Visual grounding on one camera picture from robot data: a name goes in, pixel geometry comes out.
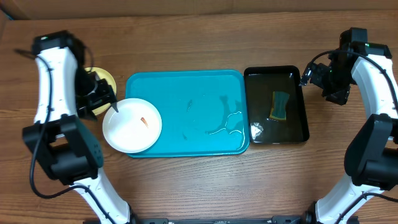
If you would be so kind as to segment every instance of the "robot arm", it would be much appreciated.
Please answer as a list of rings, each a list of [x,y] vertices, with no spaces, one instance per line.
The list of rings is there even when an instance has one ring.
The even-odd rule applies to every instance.
[[[74,188],[97,214],[102,224],[132,223],[130,206],[115,191],[103,170],[103,155],[98,140],[79,118],[96,119],[92,110],[116,102],[116,96],[106,80],[99,80],[95,72],[84,70],[84,45],[67,31],[36,37],[32,53],[45,60],[52,69],[52,111],[44,127],[49,104],[50,79],[43,61],[39,67],[40,93],[34,125],[23,129],[25,144],[33,152],[37,141],[42,141],[37,161],[50,179],[63,185],[81,185],[90,189]],[[51,146],[59,138],[68,143]]]
[[[397,94],[387,46],[369,44],[365,29],[351,28],[341,34],[340,40],[339,50],[365,55],[385,69],[394,87],[393,94]],[[368,120],[347,149],[346,173],[326,197],[316,202],[313,212],[316,221],[323,224],[357,223],[349,218],[372,197],[364,198],[364,194],[381,194],[398,184],[397,151],[385,149],[391,137],[398,137],[398,115],[392,92],[378,68],[362,57],[349,54],[332,53],[329,59],[329,66],[310,64],[301,84],[306,85],[310,79],[323,89],[326,100],[339,105],[347,101],[349,84],[357,84]]]

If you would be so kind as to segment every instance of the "white bowl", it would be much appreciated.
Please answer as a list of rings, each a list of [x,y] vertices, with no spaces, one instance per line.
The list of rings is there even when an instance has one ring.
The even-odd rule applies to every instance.
[[[162,131],[162,118],[148,101],[130,98],[117,102],[118,113],[110,107],[102,130],[106,141],[118,151],[142,152],[155,144]]]

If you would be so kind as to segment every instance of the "blue tray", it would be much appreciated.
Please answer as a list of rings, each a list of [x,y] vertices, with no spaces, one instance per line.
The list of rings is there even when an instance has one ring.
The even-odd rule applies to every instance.
[[[249,146],[243,76],[235,70],[142,72],[129,78],[126,98],[152,103],[162,132],[131,157],[234,155]]]

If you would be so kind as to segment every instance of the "black tray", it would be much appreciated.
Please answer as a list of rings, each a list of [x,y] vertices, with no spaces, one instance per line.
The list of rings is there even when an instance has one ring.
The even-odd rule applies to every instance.
[[[244,71],[251,142],[255,144],[299,143],[309,139],[307,115],[297,67],[251,67]],[[272,93],[289,94],[286,120],[269,118]]]

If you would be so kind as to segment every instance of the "orange object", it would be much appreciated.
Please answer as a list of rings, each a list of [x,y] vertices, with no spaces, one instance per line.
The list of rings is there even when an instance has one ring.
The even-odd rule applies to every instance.
[[[145,118],[142,117],[142,118],[141,118],[141,121],[145,124],[145,126],[147,126],[147,128],[149,128],[149,127],[148,127],[148,123],[147,123],[147,121],[145,120]]]

